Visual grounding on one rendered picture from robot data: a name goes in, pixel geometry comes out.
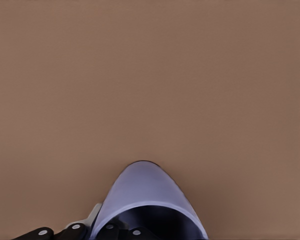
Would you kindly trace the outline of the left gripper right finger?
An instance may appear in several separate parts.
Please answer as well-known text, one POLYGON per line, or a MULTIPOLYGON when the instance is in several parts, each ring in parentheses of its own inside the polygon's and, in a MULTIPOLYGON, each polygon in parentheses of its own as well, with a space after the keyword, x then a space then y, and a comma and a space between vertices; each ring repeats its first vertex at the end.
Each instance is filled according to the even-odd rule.
POLYGON ((115 223, 107 223, 99 231, 99 240, 153 240, 153 234, 142 227, 129 230, 115 223))

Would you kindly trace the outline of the pale lavender cup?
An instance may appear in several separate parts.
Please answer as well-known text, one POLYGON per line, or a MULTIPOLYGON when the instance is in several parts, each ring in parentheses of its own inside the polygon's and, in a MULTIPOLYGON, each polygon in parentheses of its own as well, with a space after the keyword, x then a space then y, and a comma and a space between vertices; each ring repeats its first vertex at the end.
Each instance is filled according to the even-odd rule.
POLYGON ((132 230, 146 228, 161 239, 205 240, 198 215, 177 183, 157 164, 137 161, 128 165, 109 190, 90 237, 119 220, 132 230))

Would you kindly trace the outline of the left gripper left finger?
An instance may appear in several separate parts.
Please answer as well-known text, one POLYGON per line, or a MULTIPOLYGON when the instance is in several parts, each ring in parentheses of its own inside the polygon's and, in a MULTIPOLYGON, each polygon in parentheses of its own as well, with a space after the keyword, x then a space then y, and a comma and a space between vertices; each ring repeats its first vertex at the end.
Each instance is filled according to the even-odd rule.
POLYGON ((53 240, 90 240, 101 207, 102 204, 97 203, 86 219, 69 223, 65 229, 54 235, 53 240))

